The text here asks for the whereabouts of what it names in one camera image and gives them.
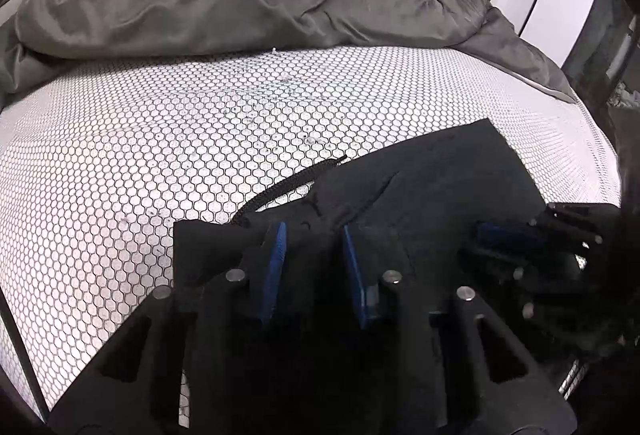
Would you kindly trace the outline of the white honeycomb mattress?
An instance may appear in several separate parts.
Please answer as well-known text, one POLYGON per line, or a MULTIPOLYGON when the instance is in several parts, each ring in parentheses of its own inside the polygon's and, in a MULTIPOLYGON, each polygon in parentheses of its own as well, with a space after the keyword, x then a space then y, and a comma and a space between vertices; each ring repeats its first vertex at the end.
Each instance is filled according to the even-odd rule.
MULTIPOLYGON (((81 371, 174 283, 177 221, 224 224, 321 161, 480 120, 533 178, 544 207, 531 218, 550 202, 618 207, 614 151, 573 94, 564 102, 467 54, 401 47, 81 65, 1 114, 3 349, 52 432, 81 371)), ((359 334, 350 291, 345 304, 273 311, 234 353, 243 373, 223 434, 370 434, 359 334)), ((586 360, 535 359, 569 405, 586 360)))

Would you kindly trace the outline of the black pants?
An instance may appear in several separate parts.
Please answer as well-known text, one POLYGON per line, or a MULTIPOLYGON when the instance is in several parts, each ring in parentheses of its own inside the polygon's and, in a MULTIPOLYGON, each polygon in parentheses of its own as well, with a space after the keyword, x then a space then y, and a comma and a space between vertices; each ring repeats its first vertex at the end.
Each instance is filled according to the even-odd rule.
POLYGON ((303 314, 349 300, 348 272, 416 278, 439 299, 460 245, 481 221, 521 223, 544 200, 488 120, 328 159, 259 192, 224 224, 174 226, 175 285, 203 287, 245 271, 256 303, 303 314))

